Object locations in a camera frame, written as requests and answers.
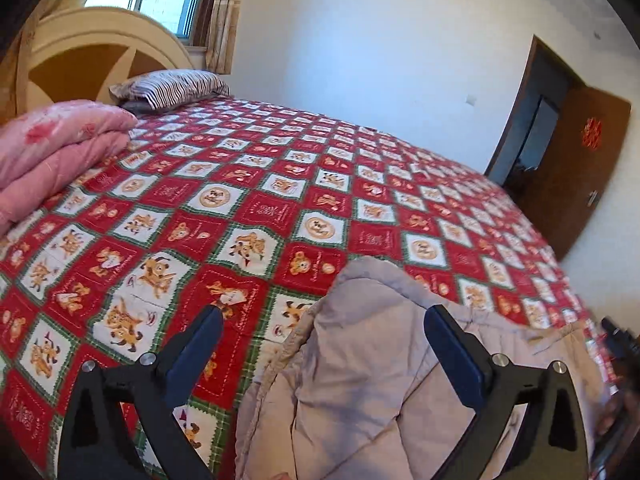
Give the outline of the lilac quilted puffer jacket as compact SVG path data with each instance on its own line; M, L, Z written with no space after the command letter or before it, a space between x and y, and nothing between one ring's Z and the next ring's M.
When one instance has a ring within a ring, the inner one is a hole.
M240 479L428 479L469 426L424 335L439 296L393 264L349 263L246 390Z

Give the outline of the red patchwork cartoon bedspread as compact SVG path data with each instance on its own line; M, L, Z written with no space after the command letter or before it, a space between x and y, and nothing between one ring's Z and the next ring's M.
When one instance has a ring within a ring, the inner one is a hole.
M2 422L54 478L81 364L137 359L211 304L224 336L177 418L229 477L245 389L363 256L525 326L589 318L546 240L473 169L342 120L210 99L142 118L124 154L2 238Z

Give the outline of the red double happiness decoration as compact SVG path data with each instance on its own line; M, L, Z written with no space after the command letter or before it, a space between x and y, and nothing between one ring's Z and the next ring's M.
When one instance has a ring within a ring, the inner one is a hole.
M602 141L603 122L597 117L589 117L582 128L582 146L590 151L597 151Z

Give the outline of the brown wooden door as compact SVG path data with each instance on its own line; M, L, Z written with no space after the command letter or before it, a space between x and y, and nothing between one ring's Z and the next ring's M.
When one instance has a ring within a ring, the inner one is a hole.
M535 179L518 201L523 214L562 260L576 243L611 179L622 150L631 102L583 86L570 90ZM589 117L602 120L602 141L593 152L582 146ZM587 206L589 193L598 199Z

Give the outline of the folded pink floral quilt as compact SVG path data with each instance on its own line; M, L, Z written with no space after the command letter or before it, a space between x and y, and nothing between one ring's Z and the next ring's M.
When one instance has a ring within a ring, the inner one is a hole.
M138 123L134 114L88 100L58 102L1 128L1 232L100 160L117 155Z

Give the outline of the striped grey pillow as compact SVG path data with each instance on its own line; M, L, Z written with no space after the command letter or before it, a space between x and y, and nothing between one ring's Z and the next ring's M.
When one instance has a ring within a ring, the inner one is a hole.
M108 88L117 104L135 115L174 110L212 96L230 96L228 84L208 70L156 70Z

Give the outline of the cream and wood headboard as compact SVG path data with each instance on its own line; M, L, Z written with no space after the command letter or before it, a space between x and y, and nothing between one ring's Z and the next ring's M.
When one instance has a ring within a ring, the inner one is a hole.
M56 12L21 43L16 112L79 99L111 104L113 84L192 66L182 42L141 13L114 6Z

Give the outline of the beige patterned right curtain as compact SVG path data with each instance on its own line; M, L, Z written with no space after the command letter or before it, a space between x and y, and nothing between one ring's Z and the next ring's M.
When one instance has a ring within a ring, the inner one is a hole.
M219 75L230 75L241 0L214 0L206 37L205 65Z

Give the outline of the beige patterned curtain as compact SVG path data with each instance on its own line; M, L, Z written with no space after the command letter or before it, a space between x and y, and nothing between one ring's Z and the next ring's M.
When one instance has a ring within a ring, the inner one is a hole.
M36 29L51 14L82 8L87 0L40 0L13 39L8 52L1 55L1 123L26 112L28 69Z
M206 37L205 65L219 75L230 75L241 0L214 0Z

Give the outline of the beige patterned left curtain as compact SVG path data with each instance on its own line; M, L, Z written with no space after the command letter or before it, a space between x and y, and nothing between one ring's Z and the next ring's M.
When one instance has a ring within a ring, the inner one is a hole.
M36 29L51 14L82 8L87 0L40 0L13 39L8 52L1 55L1 123L26 112L28 69Z

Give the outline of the dark wooden door frame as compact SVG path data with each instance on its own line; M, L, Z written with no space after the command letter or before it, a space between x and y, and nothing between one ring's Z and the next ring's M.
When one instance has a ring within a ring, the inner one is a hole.
M514 202L524 197L536 177L567 93L584 85L567 62L533 38L512 110L485 170Z

